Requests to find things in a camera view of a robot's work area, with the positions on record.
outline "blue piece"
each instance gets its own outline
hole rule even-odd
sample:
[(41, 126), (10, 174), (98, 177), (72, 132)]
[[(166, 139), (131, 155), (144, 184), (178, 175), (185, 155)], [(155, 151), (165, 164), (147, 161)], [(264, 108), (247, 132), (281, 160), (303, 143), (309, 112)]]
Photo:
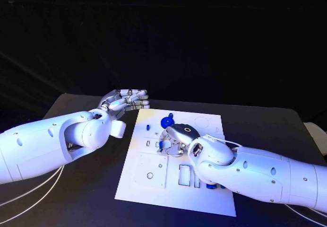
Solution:
[(214, 184), (214, 185), (212, 184), (206, 184), (206, 188), (208, 189), (216, 189), (216, 184)]
[(162, 124), (162, 127), (166, 129), (170, 125), (173, 125), (176, 122), (175, 122), (175, 119), (173, 119), (173, 114), (170, 113), (169, 114), (169, 116), (168, 117), (165, 117), (163, 119), (162, 119), (162, 122), (160, 122), (160, 124)]

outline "white paper sheet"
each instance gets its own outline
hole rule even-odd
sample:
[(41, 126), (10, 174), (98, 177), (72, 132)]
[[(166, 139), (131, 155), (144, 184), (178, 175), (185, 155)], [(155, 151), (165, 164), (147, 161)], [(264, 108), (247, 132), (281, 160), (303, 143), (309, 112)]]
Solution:
[[(165, 156), (168, 158), (168, 164), (162, 164), (163, 159), (160, 158), (163, 157), (155, 157), (159, 150), (156, 142), (165, 130), (160, 126), (160, 121), (170, 113), (175, 115), (175, 122), (189, 124), (199, 131), (202, 136), (205, 133), (209, 133), (215, 137), (225, 139), (219, 115), (142, 109), (116, 199), (237, 216), (232, 191), (222, 189), (221, 185), (218, 185), (216, 189), (208, 189), (206, 183), (202, 181), (201, 188), (195, 187), (195, 172), (188, 155), (185, 154), (183, 157)], [(179, 185), (179, 165), (191, 166), (191, 186)], [(163, 167), (168, 168), (166, 181)]]

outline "white cable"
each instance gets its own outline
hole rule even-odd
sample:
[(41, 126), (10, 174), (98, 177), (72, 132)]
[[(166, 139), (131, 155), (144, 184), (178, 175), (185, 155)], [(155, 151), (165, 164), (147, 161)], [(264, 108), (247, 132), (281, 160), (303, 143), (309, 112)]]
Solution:
[(299, 215), (301, 215), (306, 219), (309, 219), (310, 221), (313, 221), (316, 224), (319, 224), (319, 225), (327, 227), (326, 225), (323, 225), (323, 224), (319, 223), (317, 221), (314, 221), (314, 220), (312, 220), (310, 218), (307, 218), (307, 217), (306, 217), (297, 210), (294, 210), (287, 204), (286, 204), (286, 206), (287, 206)]
[(54, 173), (54, 175), (49, 177), (49, 179), (38, 187), (35, 187), (31, 191), (28, 191), (23, 195), (21, 195), (19, 197), (16, 197), (15, 199), (12, 199), (12, 200), (6, 201), (5, 203), (2, 203), (0, 206), (3, 206), (5, 204), (13, 202), (15, 200), (18, 200), (19, 198), (22, 198), (28, 194), (31, 194), (31, 192), (35, 191), (41, 186), (44, 186), (45, 183), (55, 177), (55, 175), (58, 174), (58, 172), (59, 172), (61, 169), (62, 169), (62, 167), (59, 167), (59, 169), (57, 170), (57, 172)]
[(323, 214), (320, 211), (314, 210), (313, 208), (310, 208), (312, 211), (314, 211), (316, 213), (319, 213), (320, 215), (323, 215), (325, 217), (327, 217), (326, 214)]
[(49, 191), (48, 191), (46, 194), (44, 195), (44, 197), (39, 199), (39, 201), (38, 201), (38, 202), (36, 202), (36, 203), (35, 203), (35, 204), (22, 212), (22, 213), (19, 213), (16, 216), (13, 216), (13, 217), (12, 217), (10, 219), (8, 219), (6, 221), (0, 222), (0, 225), (2, 225), (5, 222), (13, 220), (16, 217), (19, 217), (25, 212), (28, 212), (28, 211), (36, 206), (36, 204), (45, 199), (45, 197), (48, 196), (49, 192), (52, 191), (52, 189), (54, 189), (54, 187), (55, 187), (55, 185), (57, 185), (57, 182), (58, 182), (58, 180), (59, 180), (59, 178), (61, 178), (62, 172), (64, 172), (64, 166), (62, 166), (62, 170), (61, 170), (61, 172), (59, 172), (57, 181), (55, 181), (55, 183), (54, 183), (54, 185), (52, 185)]
[(219, 141), (227, 142), (227, 143), (232, 143), (232, 144), (238, 145), (240, 147), (242, 147), (242, 145), (238, 144), (238, 143), (235, 143), (235, 142), (231, 142), (231, 141), (228, 141), (228, 140), (222, 140), (222, 139), (219, 139), (219, 138), (216, 138), (216, 137), (214, 137), (214, 136), (211, 136), (211, 137), (212, 137), (215, 140), (219, 140)]

